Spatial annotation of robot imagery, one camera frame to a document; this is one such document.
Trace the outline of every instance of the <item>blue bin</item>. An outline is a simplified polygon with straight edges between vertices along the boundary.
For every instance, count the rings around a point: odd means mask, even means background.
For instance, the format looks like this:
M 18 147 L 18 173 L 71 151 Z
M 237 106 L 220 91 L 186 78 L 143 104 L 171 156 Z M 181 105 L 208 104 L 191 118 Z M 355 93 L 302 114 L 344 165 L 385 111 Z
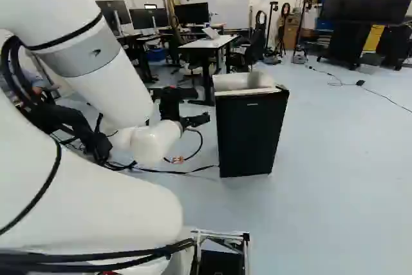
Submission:
M 166 58 L 166 52 L 164 48 L 154 48 L 147 52 L 147 59 L 149 61 L 162 61 Z
M 333 23 L 323 19 L 317 19 L 316 29 L 319 30 L 333 30 Z

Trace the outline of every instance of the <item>black trash can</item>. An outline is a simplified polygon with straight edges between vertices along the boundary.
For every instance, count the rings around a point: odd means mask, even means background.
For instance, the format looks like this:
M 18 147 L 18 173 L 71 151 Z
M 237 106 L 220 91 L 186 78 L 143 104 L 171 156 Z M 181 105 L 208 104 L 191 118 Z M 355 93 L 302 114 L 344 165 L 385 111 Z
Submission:
M 221 177 L 270 174 L 289 91 L 261 72 L 214 75 Z

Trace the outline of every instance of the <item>person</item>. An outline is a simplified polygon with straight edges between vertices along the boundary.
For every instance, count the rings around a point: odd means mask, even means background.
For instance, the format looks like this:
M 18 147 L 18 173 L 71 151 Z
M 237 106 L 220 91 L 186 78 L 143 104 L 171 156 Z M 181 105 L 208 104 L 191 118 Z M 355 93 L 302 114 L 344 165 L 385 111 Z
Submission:
M 35 73 L 22 68 L 22 73 L 30 83 L 33 92 L 41 96 L 47 87 L 47 83 Z M 12 101 L 16 108 L 36 127 L 43 132 L 50 134 L 58 130 L 59 125 L 65 124 L 70 126 L 75 133 L 75 136 L 86 147 L 86 150 L 93 148 L 94 132 L 90 128 L 89 122 L 84 115 L 76 110 L 60 106 L 54 103 L 43 102 L 43 104 L 36 106 L 33 109 L 24 106 L 17 97 L 17 95 L 10 89 L 4 76 L 0 74 L 0 88 L 5 95 Z

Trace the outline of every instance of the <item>yellow box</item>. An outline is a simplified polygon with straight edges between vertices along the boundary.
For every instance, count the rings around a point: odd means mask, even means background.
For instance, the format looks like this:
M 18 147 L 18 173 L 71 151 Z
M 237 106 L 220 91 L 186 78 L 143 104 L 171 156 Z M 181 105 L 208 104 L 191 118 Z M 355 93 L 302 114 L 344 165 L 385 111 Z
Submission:
M 369 33 L 365 46 L 363 47 L 364 51 L 374 52 L 376 50 L 376 47 L 380 41 L 380 36 L 384 32 L 384 29 L 385 26 L 383 25 L 372 25 L 371 32 Z

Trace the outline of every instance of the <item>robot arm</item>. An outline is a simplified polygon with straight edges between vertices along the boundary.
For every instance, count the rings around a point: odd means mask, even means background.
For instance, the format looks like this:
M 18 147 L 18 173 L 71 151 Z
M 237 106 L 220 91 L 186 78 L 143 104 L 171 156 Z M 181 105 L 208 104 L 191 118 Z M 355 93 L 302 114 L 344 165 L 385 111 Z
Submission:
M 0 0 L 0 28 L 62 76 L 116 128 L 139 162 L 161 159 L 182 126 L 167 119 L 139 127 L 153 102 L 94 0 Z M 182 207 L 158 185 L 113 173 L 56 146 L 0 93 L 0 249 L 86 254 L 161 247 L 182 229 Z
M 0 0 L 0 5 L 8 8 L 1 28 L 18 36 L 115 129 L 128 128 L 130 141 L 122 144 L 130 145 L 137 162 L 160 161 L 180 138 L 177 122 L 136 127 L 151 116 L 153 102 L 95 0 Z

